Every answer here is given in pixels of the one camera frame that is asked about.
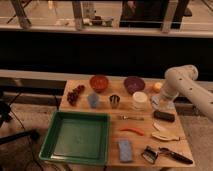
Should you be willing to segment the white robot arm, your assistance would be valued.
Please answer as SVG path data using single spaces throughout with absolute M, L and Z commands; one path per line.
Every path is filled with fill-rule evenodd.
M 162 100 L 173 101 L 182 94 L 213 122 L 213 93 L 195 82 L 198 70 L 194 65 L 169 68 L 164 77 L 160 90 Z

